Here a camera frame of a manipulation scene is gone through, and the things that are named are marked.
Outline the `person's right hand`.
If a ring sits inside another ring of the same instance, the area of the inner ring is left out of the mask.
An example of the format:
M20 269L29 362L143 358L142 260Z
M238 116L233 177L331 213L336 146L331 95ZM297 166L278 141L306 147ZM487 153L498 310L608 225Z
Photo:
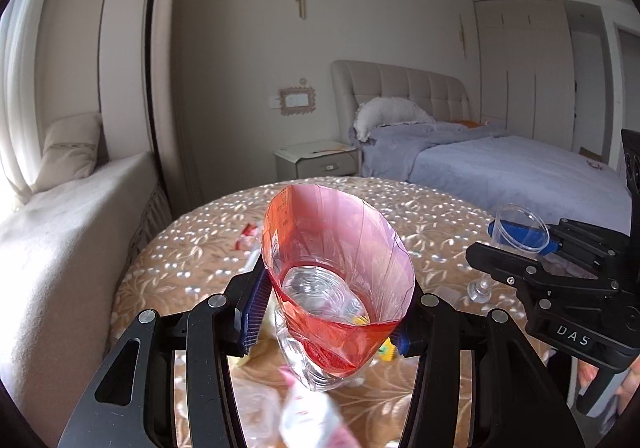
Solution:
M582 408L594 408L606 402L613 394L618 397L618 408L624 411L634 398L639 386L639 358L631 363L626 374L597 368L587 361L578 361L577 376L585 389Z

